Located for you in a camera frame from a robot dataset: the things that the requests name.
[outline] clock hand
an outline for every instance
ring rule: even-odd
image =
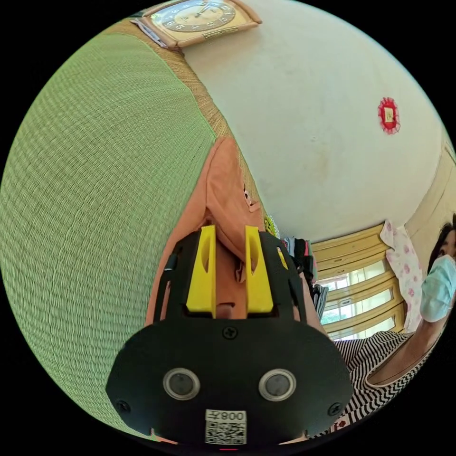
[[[204,11],[206,11],[208,8],[210,8],[210,3],[206,3],[203,6],[203,8],[201,9],[201,11],[199,11],[198,13],[195,14],[195,17],[199,18],[201,16],[201,14],[204,13]]]

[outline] qr code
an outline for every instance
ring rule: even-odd
[[[206,422],[206,443],[244,445],[247,443],[245,422]]]

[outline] black hair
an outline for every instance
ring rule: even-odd
[[[453,230],[456,230],[456,213],[453,214],[453,223],[449,223],[449,222],[446,223],[440,230],[440,234],[438,235],[437,243],[431,252],[431,256],[429,257],[429,266],[427,267],[428,274],[431,270],[432,265],[434,264],[434,261],[438,257],[438,253],[440,252],[440,249],[442,248],[442,244],[443,244],[445,238]]]

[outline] striped shirt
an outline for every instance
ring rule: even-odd
[[[410,336],[411,334],[380,331],[366,339],[334,342],[350,372],[353,395],[345,410],[330,429],[313,438],[349,426],[355,421],[370,415],[386,405],[408,385],[432,350],[415,367],[392,383],[374,386],[367,382],[367,378],[391,354],[398,350]]]

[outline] screw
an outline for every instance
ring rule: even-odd
[[[227,326],[223,329],[222,334],[225,339],[233,340],[238,336],[238,330],[233,326]]]
[[[130,406],[124,400],[118,400],[116,406],[120,413],[131,412]]]
[[[342,411],[342,404],[339,402],[335,402],[332,404],[329,409],[328,409],[328,415],[330,417],[333,417],[335,415],[338,415]]]

